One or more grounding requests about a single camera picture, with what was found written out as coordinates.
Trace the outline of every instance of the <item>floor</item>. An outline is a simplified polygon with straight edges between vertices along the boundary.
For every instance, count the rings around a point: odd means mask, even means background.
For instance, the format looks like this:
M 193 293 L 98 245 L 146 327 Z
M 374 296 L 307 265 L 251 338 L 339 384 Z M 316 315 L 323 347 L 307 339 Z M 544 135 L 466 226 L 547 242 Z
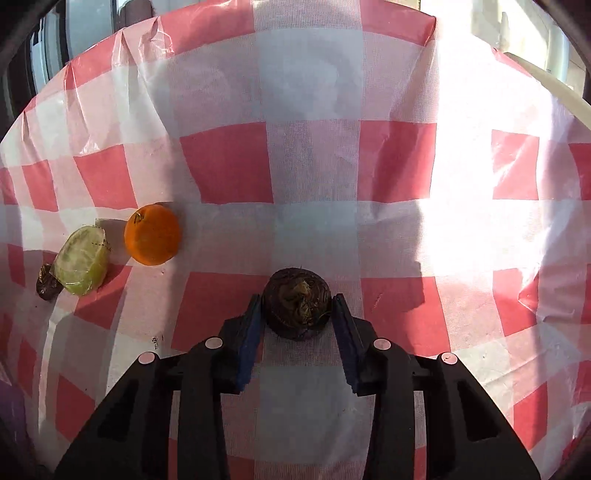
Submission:
M 533 0 L 389 0 L 454 21 L 492 47 L 545 69 L 553 20 Z M 583 96 L 585 67 L 570 46 L 565 84 Z

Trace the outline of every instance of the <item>dark purple vegetable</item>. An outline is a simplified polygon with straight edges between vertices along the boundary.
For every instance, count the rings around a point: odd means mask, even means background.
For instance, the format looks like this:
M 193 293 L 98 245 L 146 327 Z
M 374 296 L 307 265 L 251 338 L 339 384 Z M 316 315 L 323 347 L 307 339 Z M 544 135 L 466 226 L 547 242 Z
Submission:
M 49 273 L 51 264 L 46 263 L 39 271 L 37 278 L 37 295 L 45 301 L 53 301 L 64 289 L 64 285 L 59 283 L 57 279 Z
M 280 337 L 306 340 L 328 322 L 331 299 L 329 286 L 314 272 L 284 268 L 272 275 L 263 290 L 263 315 Z

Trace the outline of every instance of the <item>tablecloth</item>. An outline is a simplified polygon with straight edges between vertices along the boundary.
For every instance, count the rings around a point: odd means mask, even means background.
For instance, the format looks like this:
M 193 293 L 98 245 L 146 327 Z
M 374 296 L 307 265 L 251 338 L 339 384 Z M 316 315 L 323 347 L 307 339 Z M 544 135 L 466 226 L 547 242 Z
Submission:
M 290 266 L 407 351 L 455 352 L 543 478 L 590 422 L 591 133 L 433 17 L 384 0 L 183 8 L 71 61 L 0 155 L 0 356 L 50 468 L 141 352 L 214 335 Z M 155 202 L 183 244 L 145 267 L 121 232 Z M 43 302 L 39 267 L 96 219 L 105 284 Z M 304 343 L 266 330 L 253 380 L 223 399 L 232 478 L 360 478 L 372 408 L 330 326 Z

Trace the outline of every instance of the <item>dark round vegetable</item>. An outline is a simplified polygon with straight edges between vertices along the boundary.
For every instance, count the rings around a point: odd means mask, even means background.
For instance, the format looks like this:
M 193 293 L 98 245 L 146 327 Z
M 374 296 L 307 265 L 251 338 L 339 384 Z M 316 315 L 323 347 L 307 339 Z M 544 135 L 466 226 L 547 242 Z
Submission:
M 51 264 L 49 263 L 46 263 L 41 267 L 36 285 L 37 295 L 46 301 L 55 300 L 64 289 L 64 285 L 59 283 L 57 279 L 49 273 L 50 270 Z
M 280 337 L 306 340 L 318 335 L 330 317 L 330 289 L 314 272 L 284 268 L 275 272 L 262 293 L 267 325 Z

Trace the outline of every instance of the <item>orange fruit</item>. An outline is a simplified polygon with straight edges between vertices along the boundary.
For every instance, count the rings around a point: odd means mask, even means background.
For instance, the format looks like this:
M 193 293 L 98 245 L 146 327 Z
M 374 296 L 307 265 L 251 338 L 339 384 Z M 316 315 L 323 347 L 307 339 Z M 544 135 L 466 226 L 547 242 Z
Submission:
M 178 252 L 181 228 L 176 215 L 162 205 L 146 205 L 125 225 L 125 248 L 144 265 L 160 265 Z

